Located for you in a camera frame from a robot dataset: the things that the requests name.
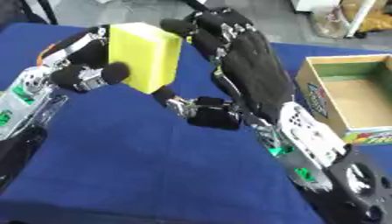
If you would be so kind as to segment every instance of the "open cardboard box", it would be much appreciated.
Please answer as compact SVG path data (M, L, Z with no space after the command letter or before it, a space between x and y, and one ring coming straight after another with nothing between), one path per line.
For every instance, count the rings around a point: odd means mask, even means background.
M392 55L310 57L297 76L311 112L346 143L392 144Z

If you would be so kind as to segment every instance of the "yellow foam cube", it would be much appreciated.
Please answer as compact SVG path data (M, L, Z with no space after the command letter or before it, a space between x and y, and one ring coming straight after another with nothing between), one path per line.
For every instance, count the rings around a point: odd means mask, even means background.
M131 69L125 84L151 94L172 83L181 51L181 37L145 23L110 26L109 63L122 62Z

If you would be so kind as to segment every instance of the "printed graphic on box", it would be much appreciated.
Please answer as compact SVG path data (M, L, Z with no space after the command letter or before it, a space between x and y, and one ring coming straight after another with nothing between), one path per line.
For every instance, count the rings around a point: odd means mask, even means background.
M347 144L391 144L392 130L372 133L348 133L343 140Z
M326 110L326 91L322 87L308 83L309 104L311 109L328 118Z

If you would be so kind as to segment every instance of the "robotic hand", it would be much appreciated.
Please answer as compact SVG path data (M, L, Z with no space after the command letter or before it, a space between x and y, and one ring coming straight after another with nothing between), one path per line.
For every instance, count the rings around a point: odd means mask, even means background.
M86 93L130 75L124 64L108 64L108 38L102 26L51 45L0 96L0 189L45 141L47 124L68 99L62 89Z
M237 130L244 121L327 223L392 223L387 174L293 101L291 79L251 21L218 8L161 26L216 65L213 82L233 100L186 100L161 87L159 103L192 125Z

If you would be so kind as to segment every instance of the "blue tablecloth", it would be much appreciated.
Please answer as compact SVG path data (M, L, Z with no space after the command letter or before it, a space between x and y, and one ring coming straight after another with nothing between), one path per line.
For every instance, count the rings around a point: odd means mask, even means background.
M1 33L0 88L33 66L46 46L79 30L14 24ZM292 75L306 56L378 53L273 46ZM223 97L210 81L211 71L184 45L172 87L185 97ZM362 150L392 172L390 146ZM125 85L72 95L52 121L45 145L0 198L0 217L39 224L135 223L135 218L322 223L250 129L189 126Z

